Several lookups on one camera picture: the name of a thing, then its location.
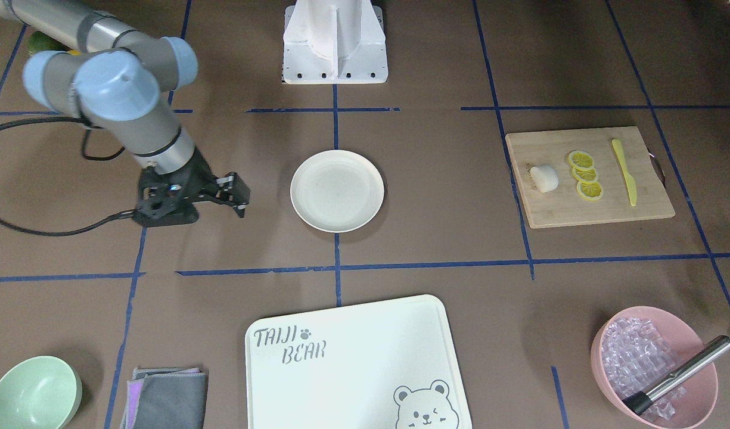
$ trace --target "white cutting board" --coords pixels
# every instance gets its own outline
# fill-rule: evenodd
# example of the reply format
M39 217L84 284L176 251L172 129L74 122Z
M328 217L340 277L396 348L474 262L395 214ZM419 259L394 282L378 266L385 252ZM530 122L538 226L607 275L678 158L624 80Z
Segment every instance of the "white cutting board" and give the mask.
M258 320L246 375L252 429L471 428L434 296Z
M638 201L630 206L627 188L611 139L621 139L627 169L635 178ZM526 219L531 228L629 222L675 216L664 185L648 156L637 127L510 133L505 136ZM588 152L595 160L604 196L586 201L576 191L566 157L572 150ZM531 166L550 164L558 173L558 188L539 192L529 176Z

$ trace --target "light blue joint cap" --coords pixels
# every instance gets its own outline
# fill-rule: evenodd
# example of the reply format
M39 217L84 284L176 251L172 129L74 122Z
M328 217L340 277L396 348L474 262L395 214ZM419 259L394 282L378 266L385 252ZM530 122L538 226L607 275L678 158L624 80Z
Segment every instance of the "light blue joint cap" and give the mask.
M165 39L174 49L176 57L176 68L179 73L176 88L190 85L198 76L198 57L190 45L180 38L162 38Z
M23 86L26 92L39 104L53 111L55 108L46 98L46 90L44 89L44 70L46 70L46 65L52 57L58 54L69 55L62 51L41 51L33 55L23 67Z
M156 78L125 51L90 58L79 67L73 84L82 107L117 122L143 117L160 98Z

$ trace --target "white mounting bracket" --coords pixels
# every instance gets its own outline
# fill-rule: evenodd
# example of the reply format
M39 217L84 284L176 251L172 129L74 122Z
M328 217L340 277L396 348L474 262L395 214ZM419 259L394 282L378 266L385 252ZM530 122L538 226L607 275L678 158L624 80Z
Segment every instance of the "white mounting bracket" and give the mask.
M282 78L290 84L383 83L383 11L370 0L298 0L285 9Z

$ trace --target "white tray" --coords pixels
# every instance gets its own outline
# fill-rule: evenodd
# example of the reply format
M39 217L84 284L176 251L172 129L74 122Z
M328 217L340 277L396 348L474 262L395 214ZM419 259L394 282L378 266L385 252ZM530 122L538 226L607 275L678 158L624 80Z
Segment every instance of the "white tray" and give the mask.
M471 428L434 296L258 320L246 332L246 380L252 429Z

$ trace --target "green object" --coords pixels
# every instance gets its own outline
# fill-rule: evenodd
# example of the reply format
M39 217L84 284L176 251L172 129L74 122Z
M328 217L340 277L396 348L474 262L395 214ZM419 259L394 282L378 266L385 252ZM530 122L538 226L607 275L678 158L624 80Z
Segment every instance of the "green object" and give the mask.
M68 51L68 47L42 32L35 32L29 37L29 56L41 51Z
M37 356L0 380L0 429L60 429L81 402L81 380L67 363Z

